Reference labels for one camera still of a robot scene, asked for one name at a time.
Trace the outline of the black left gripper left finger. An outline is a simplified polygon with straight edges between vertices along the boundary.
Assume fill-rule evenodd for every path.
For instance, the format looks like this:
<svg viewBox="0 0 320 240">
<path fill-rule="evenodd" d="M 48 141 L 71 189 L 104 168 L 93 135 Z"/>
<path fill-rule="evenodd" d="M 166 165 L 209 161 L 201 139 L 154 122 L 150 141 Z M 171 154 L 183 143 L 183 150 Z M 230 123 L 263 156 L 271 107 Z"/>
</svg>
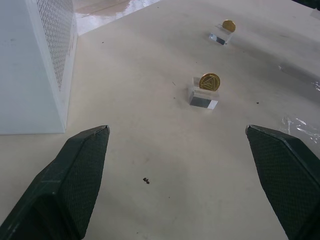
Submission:
<svg viewBox="0 0 320 240">
<path fill-rule="evenodd" d="M 70 137 L 0 225 L 0 240 L 83 240 L 101 187 L 110 128 Z"/>
</svg>

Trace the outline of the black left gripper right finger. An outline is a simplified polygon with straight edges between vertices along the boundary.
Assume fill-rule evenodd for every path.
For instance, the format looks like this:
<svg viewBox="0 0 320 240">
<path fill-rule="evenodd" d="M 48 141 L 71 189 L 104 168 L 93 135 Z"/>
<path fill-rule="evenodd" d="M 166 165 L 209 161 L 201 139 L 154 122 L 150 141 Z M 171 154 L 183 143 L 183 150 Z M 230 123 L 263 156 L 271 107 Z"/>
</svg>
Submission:
<svg viewBox="0 0 320 240">
<path fill-rule="evenodd" d="M 320 240 L 320 159 L 297 137 L 248 125 L 262 189 L 289 240 Z"/>
</svg>

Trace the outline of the white box with patterned panel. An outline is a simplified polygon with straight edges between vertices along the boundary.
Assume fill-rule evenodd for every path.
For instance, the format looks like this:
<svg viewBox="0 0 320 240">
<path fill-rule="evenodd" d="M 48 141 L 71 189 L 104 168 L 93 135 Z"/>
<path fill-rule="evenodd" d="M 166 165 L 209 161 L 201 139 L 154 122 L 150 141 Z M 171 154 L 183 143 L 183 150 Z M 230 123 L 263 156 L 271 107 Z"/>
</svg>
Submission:
<svg viewBox="0 0 320 240">
<path fill-rule="evenodd" d="M 0 0 L 0 135 L 66 131 L 77 38 L 72 0 Z"/>
</svg>

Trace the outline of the clear plastic film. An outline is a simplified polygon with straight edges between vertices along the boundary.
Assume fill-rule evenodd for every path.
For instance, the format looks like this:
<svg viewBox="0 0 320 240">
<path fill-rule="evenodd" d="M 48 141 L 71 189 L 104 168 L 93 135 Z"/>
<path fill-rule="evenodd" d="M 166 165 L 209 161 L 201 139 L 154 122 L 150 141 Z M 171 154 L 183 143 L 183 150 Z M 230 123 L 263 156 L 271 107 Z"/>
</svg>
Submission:
<svg viewBox="0 0 320 240">
<path fill-rule="evenodd" d="M 320 76 L 286 63 L 278 68 L 289 77 L 287 88 L 294 93 L 281 120 L 281 131 L 320 149 Z"/>
</svg>

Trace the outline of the clear acrylic stand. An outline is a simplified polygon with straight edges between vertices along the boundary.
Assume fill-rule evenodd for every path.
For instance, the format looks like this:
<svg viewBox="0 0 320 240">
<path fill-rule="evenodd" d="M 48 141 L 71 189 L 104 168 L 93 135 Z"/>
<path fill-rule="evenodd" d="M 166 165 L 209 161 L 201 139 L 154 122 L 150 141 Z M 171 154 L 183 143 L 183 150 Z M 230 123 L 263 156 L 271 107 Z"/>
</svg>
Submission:
<svg viewBox="0 0 320 240">
<path fill-rule="evenodd" d="M 191 106 L 213 110 L 220 99 L 219 91 L 211 91 L 199 87 L 200 78 L 193 77 L 188 87 L 188 102 Z"/>
<path fill-rule="evenodd" d="M 234 34 L 233 32 L 223 28 L 221 24 L 217 24 L 214 26 L 214 28 L 210 32 L 209 38 L 212 41 L 217 42 L 224 46 L 232 38 L 233 34 Z"/>
</svg>

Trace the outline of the gold coin with triangle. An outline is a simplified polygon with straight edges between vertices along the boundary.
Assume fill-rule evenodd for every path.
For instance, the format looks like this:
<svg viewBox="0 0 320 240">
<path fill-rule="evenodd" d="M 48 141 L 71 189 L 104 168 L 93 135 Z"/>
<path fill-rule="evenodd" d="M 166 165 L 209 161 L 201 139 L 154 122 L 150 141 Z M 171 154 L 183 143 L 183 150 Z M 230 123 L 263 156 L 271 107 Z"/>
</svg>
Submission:
<svg viewBox="0 0 320 240">
<path fill-rule="evenodd" d="M 221 84 L 221 80 L 218 75 L 215 73 L 206 73 L 204 74 L 199 81 L 199 88 L 216 92 Z"/>
</svg>

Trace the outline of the plain gold coin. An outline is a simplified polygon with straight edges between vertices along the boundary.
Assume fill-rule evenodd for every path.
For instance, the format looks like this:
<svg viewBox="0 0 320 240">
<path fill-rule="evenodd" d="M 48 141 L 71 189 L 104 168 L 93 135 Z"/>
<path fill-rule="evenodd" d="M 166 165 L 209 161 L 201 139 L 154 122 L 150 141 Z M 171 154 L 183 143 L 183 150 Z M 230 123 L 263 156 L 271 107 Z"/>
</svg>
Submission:
<svg viewBox="0 0 320 240">
<path fill-rule="evenodd" d="M 236 30 L 236 24 L 232 20 L 228 19 L 222 23 L 222 27 L 231 33 L 233 33 Z"/>
</svg>

